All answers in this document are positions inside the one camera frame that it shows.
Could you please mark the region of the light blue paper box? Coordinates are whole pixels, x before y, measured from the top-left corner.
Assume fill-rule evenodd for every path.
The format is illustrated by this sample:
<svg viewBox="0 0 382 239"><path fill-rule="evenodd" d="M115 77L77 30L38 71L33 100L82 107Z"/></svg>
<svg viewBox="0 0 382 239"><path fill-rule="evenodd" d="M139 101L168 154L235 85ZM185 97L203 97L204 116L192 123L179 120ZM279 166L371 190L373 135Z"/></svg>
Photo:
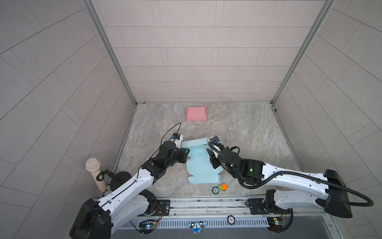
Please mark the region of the light blue paper box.
<svg viewBox="0 0 382 239"><path fill-rule="evenodd" d="M200 138L189 141L184 141L181 144L182 148L190 150L187 160L187 172L192 175L188 178L188 181L192 184L219 184L221 182L220 173L223 168L219 166L214 169L210 163L210 155L208 153L209 139Z"/></svg>

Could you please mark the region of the pink paper box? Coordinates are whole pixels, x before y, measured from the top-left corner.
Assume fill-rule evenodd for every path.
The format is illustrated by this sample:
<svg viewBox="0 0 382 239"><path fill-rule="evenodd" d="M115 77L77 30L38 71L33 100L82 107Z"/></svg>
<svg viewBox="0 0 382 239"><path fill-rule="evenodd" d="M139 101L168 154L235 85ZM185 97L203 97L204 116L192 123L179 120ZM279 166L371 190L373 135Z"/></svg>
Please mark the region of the pink paper box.
<svg viewBox="0 0 382 239"><path fill-rule="evenodd" d="M206 107L186 107L187 121L206 121L207 116Z"/></svg>

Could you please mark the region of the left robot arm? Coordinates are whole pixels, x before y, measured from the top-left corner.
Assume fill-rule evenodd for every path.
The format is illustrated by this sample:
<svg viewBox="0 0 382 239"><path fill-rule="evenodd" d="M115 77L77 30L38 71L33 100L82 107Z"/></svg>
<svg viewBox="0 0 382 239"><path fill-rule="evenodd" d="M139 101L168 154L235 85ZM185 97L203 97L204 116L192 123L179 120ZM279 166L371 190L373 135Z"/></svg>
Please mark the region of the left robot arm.
<svg viewBox="0 0 382 239"><path fill-rule="evenodd" d="M165 175L167 168L186 163L190 150L165 141L155 157L142 164L128 181L99 200L88 199L70 229L72 239L109 239L131 219L150 214L156 196L148 188Z"/></svg>

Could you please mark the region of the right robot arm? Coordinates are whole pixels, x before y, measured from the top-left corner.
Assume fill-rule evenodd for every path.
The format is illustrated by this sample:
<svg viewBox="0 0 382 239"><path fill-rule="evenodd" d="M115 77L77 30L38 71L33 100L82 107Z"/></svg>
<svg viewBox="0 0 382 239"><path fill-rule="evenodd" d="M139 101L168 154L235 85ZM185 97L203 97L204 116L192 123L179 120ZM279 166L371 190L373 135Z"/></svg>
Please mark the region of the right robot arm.
<svg viewBox="0 0 382 239"><path fill-rule="evenodd" d="M264 199L267 211L291 211L294 207L312 207L339 218L352 218L352 207L372 207L368 196L345 186L335 170L304 173L239 156L239 147L229 148L219 140L209 141L208 153L213 167L223 167L243 188L254 190L264 185L279 186L289 192L269 190Z"/></svg>

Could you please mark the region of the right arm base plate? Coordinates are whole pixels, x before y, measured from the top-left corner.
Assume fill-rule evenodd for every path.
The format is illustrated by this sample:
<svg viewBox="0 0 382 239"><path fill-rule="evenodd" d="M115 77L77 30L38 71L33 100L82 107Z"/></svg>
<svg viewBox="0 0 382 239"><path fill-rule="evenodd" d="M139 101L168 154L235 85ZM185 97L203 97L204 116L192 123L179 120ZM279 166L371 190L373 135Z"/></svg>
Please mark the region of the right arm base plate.
<svg viewBox="0 0 382 239"><path fill-rule="evenodd" d="M248 199L245 205L250 208L252 215L281 215L290 214L290 209L281 209L276 206L272 199L258 198Z"/></svg>

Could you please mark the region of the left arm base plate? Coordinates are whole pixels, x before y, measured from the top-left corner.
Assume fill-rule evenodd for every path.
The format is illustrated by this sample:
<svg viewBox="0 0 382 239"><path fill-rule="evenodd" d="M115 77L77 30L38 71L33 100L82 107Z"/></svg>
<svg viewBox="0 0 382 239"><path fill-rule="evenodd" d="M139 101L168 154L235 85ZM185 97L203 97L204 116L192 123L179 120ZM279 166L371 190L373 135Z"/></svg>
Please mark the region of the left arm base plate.
<svg viewBox="0 0 382 239"><path fill-rule="evenodd" d="M140 217L160 217L160 216L169 216L170 214L170 200L157 200L156 205L154 207L154 211L149 213L144 213L139 215Z"/></svg>

